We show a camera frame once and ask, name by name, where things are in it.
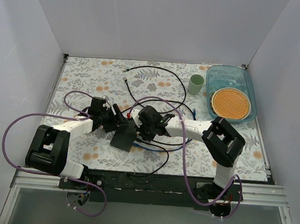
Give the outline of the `black network switch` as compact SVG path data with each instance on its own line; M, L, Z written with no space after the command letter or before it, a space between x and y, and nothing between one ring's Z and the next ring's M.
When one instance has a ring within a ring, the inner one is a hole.
M136 138L135 127L136 125L133 121L120 124L111 139L110 145L122 151L129 152Z

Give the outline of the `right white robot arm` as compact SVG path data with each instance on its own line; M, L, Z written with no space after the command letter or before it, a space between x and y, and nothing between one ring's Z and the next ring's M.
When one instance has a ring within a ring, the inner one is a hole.
M173 114L162 116L151 106L134 109L131 117L144 140L167 136L185 137L204 143L217 163L212 189L214 196L222 200L232 193L234 169L246 141L226 119L217 117L204 122L183 120Z

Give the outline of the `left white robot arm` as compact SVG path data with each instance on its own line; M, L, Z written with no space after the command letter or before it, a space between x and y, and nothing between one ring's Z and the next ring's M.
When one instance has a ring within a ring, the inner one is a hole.
M100 127L111 132L126 123L117 104L111 106L105 98L93 97L90 106L82 110L76 120L52 127L40 125L26 154L25 164L55 176L71 177L70 182L75 188L85 189L89 183L85 174L88 167L69 160L70 143Z

